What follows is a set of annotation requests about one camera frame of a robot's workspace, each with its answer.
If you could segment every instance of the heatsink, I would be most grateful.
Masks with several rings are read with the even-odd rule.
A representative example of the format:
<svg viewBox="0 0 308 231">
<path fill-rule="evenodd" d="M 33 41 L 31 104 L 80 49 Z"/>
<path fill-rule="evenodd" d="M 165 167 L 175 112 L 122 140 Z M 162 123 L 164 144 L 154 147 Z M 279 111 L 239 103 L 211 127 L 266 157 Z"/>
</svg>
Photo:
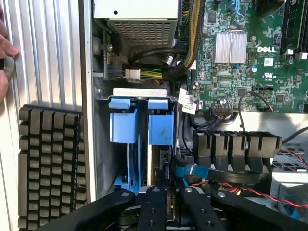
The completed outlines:
<svg viewBox="0 0 308 231">
<path fill-rule="evenodd" d="M 247 32 L 219 32 L 216 34 L 215 63 L 245 63 L 246 49 Z"/>
</svg>

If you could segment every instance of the hand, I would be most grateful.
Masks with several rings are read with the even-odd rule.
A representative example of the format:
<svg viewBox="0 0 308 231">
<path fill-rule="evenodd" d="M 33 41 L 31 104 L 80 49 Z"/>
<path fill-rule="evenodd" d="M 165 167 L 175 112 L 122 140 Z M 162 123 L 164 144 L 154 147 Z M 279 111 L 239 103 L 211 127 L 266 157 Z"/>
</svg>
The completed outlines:
<svg viewBox="0 0 308 231">
<path fill-rule="evenodd" d="M 13 46 L 7 39 L 6 36 L 8 32 L 5 28 L 4 22 L 4 12 L 2 6 L 0 6 L 0 59 L 8 56 L 17 56 L 18 49 Z M 0 103 L 5 98 L 6 92 L 8 91 L 9 82 L 6 74 L 3 70 L 0 70 Z"/>
</svg>

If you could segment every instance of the white connector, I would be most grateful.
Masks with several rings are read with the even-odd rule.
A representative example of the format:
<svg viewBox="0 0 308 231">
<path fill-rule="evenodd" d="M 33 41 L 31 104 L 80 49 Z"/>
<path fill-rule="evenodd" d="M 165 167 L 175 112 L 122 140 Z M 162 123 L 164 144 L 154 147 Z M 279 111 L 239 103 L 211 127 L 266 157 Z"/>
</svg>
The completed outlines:
<svg viewBox="0 0 308 231">
<path fill-rule="evenodd" d="M 138 70 L 126 69 L 125 70 L 125 79 L 127 79 L 127 80 L 140 80 L 140 69 L 138 69 Z"/>
</svg>

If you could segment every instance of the dell logo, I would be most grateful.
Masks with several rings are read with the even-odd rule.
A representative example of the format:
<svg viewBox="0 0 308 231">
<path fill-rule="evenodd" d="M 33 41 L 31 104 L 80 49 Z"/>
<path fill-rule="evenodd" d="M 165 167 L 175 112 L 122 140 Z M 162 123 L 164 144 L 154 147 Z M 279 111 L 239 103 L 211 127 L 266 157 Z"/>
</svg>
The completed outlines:
<svg viewBox="0 0 308 231">
<path fill-rule="evenodd" d="M 264 53 L 276 53 L 274 47 L 258 47 L 258 52 L 264 52 Z"/>
</svg>

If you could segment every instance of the red and black wire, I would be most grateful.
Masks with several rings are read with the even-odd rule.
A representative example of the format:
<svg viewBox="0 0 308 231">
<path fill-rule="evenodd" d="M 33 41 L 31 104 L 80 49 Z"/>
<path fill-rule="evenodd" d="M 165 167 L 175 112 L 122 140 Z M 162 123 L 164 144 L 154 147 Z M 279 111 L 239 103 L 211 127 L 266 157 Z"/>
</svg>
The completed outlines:
<svg viewBox="0 0 308 231">
<path fill-rule="evenodd" d="M 281 153 L 288 153 L 296 156 L 301 162 L 303 162 L 308 167 L 308 162 L 302 158 L 302 156 L 298 153 L 290 152 L 287 150 L 280 150 Z"/>
<path fill-rule="evenodd" d="M 293 203 L 293 202 L 285 200 L 285 199 L 277 199 L 277 198 L 274 198 L 274 197 L 272 197 L 268 194 L 258 192 L 256 190 L 254 190 L 253 188 L 242 188 L 242 187 L 238 187 L 238 186 L 234 187 L 233 185 L 226 183 L 226 182 L 222 183 L 221 185 L 232 188 L 232 189 L 229 190 L 229 192 L 231 192 L 231 193 L 235 193 L 238 190 L 250 191 L 250 192 L 254 193 L 255 195 L 263 196 L 263 197 L 271 199 L 275 202 L 282 202 L 284 204 L 288 204 L 288 205 L 291 205 L 291 206 L 296 207 L 296 208 L 308 208 L 308 205 L 299 205 L 299 204 Z"/>
</svg>

